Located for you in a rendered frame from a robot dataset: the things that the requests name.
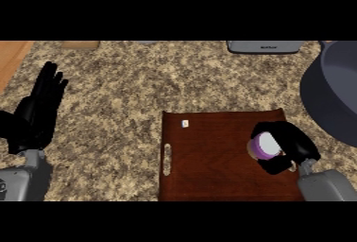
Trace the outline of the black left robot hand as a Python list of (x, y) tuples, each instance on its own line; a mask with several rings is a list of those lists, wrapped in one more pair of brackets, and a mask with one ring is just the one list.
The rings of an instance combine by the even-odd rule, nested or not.
[(21, 99), (15, 112), (0, 110), (0, 138), (7, 140), (10, 154), (49, 146), (66, 84), (57, 64), (49, 61), (38, 72), (32, 92)]

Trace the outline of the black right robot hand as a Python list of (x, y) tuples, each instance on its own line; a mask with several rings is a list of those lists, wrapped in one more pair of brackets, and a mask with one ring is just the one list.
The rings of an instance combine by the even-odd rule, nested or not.
[(268, 132), (285, 152), (273, 158), (260, 158), (258, 165), (270, 175), (277, 175), (288, 170), (293, 163), (302, 164), (308, 159), (320, 159), (317, 146), (302, 130), (288, 121), (258, 122), (251, 132), (255, 138)]

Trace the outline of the purple-rimmed can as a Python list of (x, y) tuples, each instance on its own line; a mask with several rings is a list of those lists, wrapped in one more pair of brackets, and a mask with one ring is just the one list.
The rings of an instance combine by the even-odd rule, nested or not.
[(258, 133), (248, 141), (246, 150), (255, 160), (270, 160), (280, 154), (282, 148), (271, 134), (265, 131)]

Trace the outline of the dark grey pot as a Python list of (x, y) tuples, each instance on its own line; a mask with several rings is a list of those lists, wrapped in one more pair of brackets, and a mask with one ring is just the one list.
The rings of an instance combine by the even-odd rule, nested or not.
[(299, 82), (302, 105), (327, 134), (357, 147), (357, 41), (319, 44)]

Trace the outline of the dark brown wooden tray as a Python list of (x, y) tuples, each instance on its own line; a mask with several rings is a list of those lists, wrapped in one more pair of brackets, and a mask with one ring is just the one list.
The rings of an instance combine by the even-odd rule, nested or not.
[(283, 121), (280, 109), (264, 112), (162, 114), (161, 201), (302, 201), (298, 174), (270, 175), (251, 158), (246, 144), (255, 124)]

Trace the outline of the orange wooden board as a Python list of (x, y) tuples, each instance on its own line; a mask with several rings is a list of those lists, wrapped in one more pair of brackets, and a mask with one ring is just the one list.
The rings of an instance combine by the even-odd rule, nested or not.
[(0, 94), (4, 92), (32, 45), (34, 41), (0, 41)]

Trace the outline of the pale wooden block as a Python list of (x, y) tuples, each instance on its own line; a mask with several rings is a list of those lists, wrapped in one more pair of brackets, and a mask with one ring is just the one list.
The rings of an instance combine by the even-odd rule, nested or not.
[(65, 49), (96, 49), (99, 41), (63, 41), (62, 48)]

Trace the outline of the grey appliance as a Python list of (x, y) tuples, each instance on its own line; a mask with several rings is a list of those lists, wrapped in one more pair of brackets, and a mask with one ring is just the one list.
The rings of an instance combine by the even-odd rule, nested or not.
[(227, 49), (240, 54), (293, 54), (302, 41), (227, 41)]

